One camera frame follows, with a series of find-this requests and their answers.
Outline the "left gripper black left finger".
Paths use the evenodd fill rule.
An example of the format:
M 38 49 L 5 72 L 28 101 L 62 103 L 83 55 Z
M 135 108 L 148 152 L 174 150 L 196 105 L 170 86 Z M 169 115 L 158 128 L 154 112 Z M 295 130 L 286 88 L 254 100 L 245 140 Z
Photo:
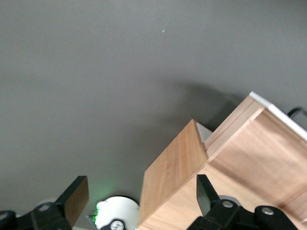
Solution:
M 71 230 L 89 201 L 87 176 L 78 176 L 55 202 L 45 202 L 17 217 L 0 212 L 2 230 Z

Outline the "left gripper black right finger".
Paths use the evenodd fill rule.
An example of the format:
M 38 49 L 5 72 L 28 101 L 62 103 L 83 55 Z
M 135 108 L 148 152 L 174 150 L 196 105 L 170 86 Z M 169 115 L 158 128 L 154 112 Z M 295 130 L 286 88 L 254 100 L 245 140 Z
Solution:
M 205 174 L 197 175 L 197 202 L 202 215 L 189 230 L 296 230 L 280 209 L 257 206 L 250 212 L 230 199 L 221 199 Z

